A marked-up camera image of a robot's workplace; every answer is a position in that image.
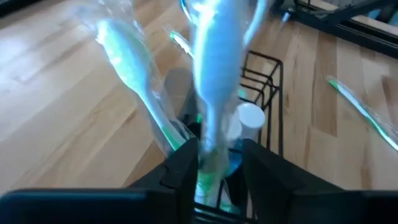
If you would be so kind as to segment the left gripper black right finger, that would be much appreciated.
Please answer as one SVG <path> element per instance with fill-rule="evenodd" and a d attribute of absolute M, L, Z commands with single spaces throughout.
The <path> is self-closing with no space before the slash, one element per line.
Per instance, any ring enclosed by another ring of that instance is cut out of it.
<path fill-rule="evenodd" d="M 243 169 L 248 189 L 255 197 L 285 200 L 296 192 L 341 190 L 250 139 L 243 141 Z"/>

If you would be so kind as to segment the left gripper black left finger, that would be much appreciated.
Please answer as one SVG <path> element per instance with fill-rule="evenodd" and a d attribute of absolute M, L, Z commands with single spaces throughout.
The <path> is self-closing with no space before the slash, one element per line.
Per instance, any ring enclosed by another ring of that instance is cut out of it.
<path fill-rule="evenodd" d="M 193 138 L 128 187 L 143 191 L 152 201 L 192 202 L 197 172 L 198 139 Z"/>

